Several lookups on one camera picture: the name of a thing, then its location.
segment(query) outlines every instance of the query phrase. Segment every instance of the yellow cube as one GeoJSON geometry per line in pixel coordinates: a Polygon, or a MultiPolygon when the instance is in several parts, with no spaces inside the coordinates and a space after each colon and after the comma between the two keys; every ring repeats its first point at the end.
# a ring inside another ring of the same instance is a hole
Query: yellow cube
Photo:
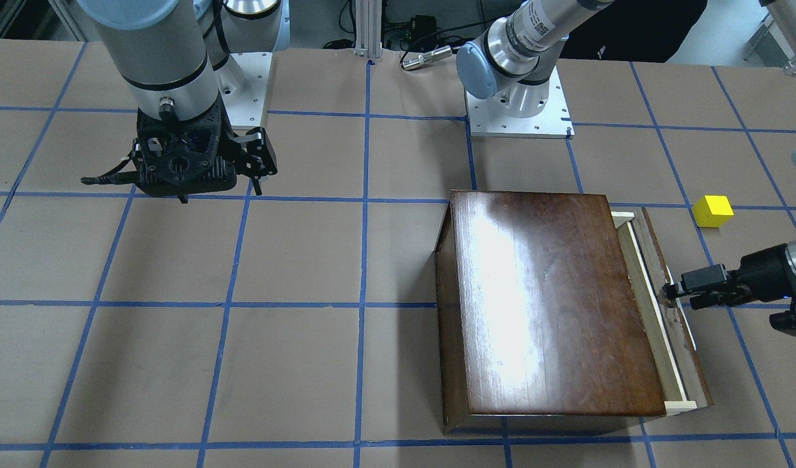
{"type": "Polygon", "coordinates": [[[699,228],[718,228],[734,217],[734,210],[727,196],[705,195],[693,205],[693,216],[699,228]]]}

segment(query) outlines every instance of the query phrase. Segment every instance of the white mounting plate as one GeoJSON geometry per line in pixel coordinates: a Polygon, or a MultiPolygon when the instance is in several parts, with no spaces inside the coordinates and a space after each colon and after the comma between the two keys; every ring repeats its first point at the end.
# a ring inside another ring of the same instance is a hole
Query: white mounting plate
{"type": "Polygon", "coordinates": [[[470,135],[474,137],[565,138],[574,136],[563,86],[557,68],[549,78],[551,91],[546,108],[532,118],[513,118],[505,114],[498,97],[477,99],[464,92],[470,135]]]}
{"type": "Polygon", "coordinates": [[[243,69],[248,84],[237,93],[222,95],[231,127],[236,130],[264,125],[272,56],[270,51],[234,53],[231,56],[243,69]]]}

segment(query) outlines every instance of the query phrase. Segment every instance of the brown wooden drawer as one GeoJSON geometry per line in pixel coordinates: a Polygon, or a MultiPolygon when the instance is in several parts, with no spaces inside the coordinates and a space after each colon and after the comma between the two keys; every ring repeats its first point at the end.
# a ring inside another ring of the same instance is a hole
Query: brown wooden drawer
{"type": "Polygon", "coordinates": [[[444,429],[608,432],[710,404],[644,211],[452,192],[436,245],[444,429]]]}

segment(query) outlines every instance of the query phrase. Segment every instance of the bolt hole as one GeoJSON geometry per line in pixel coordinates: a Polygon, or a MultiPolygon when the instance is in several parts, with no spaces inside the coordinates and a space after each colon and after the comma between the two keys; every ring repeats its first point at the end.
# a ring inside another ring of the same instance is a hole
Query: bolt hole
{"type": "Polygon", "coordinates": [[[170,166],[173,172],[184,172],[187,171],[187,168],[190,167],[190,162],[183,157],[177,157],[170,162],[170,166]]]}

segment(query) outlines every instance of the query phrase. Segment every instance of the metal connector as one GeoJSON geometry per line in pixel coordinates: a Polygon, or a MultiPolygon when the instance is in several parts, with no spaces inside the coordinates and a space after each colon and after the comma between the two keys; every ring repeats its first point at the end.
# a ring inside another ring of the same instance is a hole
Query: metal connector
{"type": "Polygon", "coordinates": [[[445,47],[439,47],[431,51],[426,51],[416,58],[401,61],[401,68],[403,68],[406,72],[411,72],[413,70],[418,70],[419,68],[430,66],[433,64],[433,62],[447,59],[451,55],[453,55],[452,48],[449,45],[445,45],[445,47]]]}

